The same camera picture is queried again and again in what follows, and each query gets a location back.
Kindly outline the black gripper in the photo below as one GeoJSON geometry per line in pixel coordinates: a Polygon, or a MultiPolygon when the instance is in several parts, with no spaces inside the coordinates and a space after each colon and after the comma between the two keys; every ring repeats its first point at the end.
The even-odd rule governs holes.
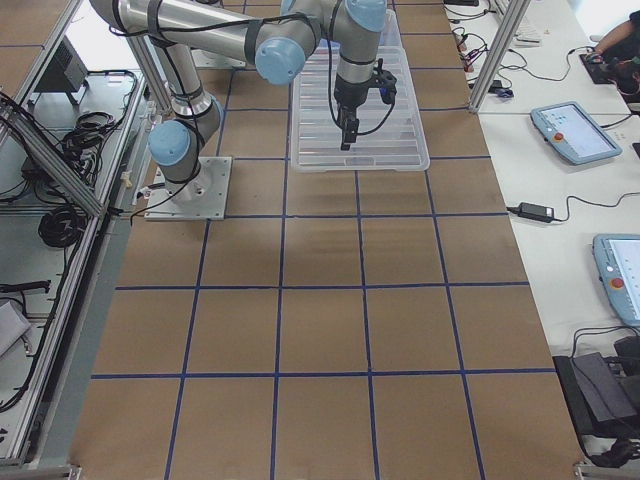
{"type": "Polygon", "coordinates": [[[357,140],[358,125],[348,123],[357,119],[357,109],[366,101],[372,85],[372,76],[356,83],[345,80],[340,74],[335,77],[333,95],[338,108],[337,125],[341,129],[341,150],[349,150],[357,140]]]}

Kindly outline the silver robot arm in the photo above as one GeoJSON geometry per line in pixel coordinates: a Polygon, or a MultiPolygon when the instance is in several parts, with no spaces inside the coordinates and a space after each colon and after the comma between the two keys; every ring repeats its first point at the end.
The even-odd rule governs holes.
{"type": "Polygon", "coordinates": [[[272,85],[287,85],[320,43],[337,43],[334,120],[344,150],[360,136],[358,108],[384,86],[377,60],[385,26],[383,1],[284,1],[277,15],[252,17],[202,1],[94,1],[94,11],[118,36],[146,39],[167,80],[174,119],[149,137],[149,149],[170,190],[200,177],[198,156],[218,130],[222,109],[198,74],[196,52],[254,68],[272,85]]]}

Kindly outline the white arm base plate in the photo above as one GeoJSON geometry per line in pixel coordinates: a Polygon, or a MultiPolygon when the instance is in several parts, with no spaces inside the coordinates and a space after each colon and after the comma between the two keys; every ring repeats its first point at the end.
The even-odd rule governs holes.
{"type": "Polygon", "coordinates": [[[156,168],[155,181],[164,186],[149,194],[144,218],[148,221],[223,220],[226,213],[231,157],[199,158],[200,172],[190,183],[166,183],[164,174],[156,168]]]}
{"type": "Polygon", "coordinates": [[[191,54],[196,67],[199,69],[227,70],[242,69],[246,66],[244,61],[202,49],[192,49],[191,54]]]}

